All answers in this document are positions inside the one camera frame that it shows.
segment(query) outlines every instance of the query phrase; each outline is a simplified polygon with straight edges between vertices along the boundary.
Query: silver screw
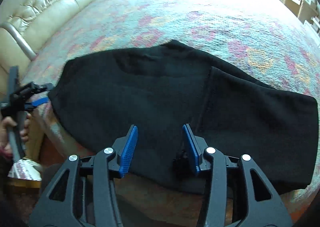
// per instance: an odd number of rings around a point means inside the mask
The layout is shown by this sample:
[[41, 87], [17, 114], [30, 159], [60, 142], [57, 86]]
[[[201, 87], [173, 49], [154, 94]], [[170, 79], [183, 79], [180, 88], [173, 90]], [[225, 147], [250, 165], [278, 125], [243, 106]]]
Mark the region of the silver screw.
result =
[[70, 161], [76, 161], [77, 159], [78, 159], [78, 156], [76, 154], [69, 156]]
[[207, 151], [207, 153], [209, 153], [209, 154], [214, 154], [214, 153], [216, 152], [216, 149], [213, 148], [213, 147], [207, 147], [206, 151]]
[[113, 148], [112, 148], [112, 147], [107, 147], [107, 148], [104, 150], [104, 152], [105, 152], [106, 154], [111, 154], [111, 153], [113, 152]]
[[249, 156], [248, 154], [243, 154], [243, 155], [242, 155], [242, 159], [243, 159], [244, 161], [250, 161], [251, 156]]

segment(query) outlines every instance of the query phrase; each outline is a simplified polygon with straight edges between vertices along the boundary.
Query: bed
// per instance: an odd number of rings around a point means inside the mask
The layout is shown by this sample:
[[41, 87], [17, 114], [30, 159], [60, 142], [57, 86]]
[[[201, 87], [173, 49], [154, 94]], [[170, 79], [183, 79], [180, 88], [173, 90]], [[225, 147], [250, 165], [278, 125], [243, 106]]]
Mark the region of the bed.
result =
[[[96, 0], [45, 43], [23, 83], [56, 84], [67, 60], [91, 52], [152, 47], [172, 39], [216, 55], [277, 89], [320, 100], [319, 48], [279, 0]], [[92, 155], [59, 125], [50, 103], [35, 116], [63, 156]], [[311, 184], [282, 195], [293, 221], [319, 187], [318, 152]], [[132, 174], [117, 182], [116, 189], [150, 218], [196, 224], [201, 195], [167, 190]]]

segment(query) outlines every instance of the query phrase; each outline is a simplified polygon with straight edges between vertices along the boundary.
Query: floral bedspread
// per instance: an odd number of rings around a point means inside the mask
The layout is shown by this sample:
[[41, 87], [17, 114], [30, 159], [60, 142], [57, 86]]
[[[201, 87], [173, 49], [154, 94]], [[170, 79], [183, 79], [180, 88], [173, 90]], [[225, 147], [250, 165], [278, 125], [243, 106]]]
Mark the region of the floral bedspread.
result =
[[[100, 50], [152, 47], [172, 39], [216, 55], [277, 89], [320, 100], [320, 51], [279, 0], [96, 0], [45, 44], [24, 82], [56, 84], [69, 59]], [[36, 115], [61, 154], [91, 155], [59, 125], [50, 103], [39, 107]], [[294, 221], [319, 189], [319, 155], [312, 183], [282, 195]], [[200, 196], [137, 179], [123, 180], [117, 192], [151, 218], [195, 225]], [[144, 189], [137, 188], [143, 183]], [[151, 194], [156, 197], [148, 202], [145, 197]]]

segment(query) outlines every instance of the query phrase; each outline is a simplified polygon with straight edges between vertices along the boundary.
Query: blue gripper pad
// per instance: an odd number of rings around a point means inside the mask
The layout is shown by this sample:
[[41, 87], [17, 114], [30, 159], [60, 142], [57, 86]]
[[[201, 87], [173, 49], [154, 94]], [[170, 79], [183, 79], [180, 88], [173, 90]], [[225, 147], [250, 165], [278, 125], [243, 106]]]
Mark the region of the blue gripper pad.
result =
[[127, 135], [127, 143], [125, 144], [122, 153], [118, 156], [118, 164], [119, 174], [121, 177], [129, 171], [130, 163], [133, 157], [134, 150], [136, 148], [137, 140], [138, 140], [138, 128], [137, 126], [133, 126], [130, 128], [128, 135]]
[[190, 126], [188, 124], [183, 125], [182, 131], [183, 143], [188, 155], [189, 165], [192, 172], [197, 176], [200, 172], [200, 159], [202, 158], [202, 153], [200, 152]]

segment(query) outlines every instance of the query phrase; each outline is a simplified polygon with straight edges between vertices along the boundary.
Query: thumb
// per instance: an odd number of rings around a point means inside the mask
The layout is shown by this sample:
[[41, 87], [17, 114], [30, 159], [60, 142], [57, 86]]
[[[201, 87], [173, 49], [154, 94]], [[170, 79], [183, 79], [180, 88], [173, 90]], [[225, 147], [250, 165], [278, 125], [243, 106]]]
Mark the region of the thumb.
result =
[[17, 123], [12, 119], [12, 117], [5, 117], [4, 120], [1, 121], [1, 126], [6, 128], [7, 126], [15, 127]]

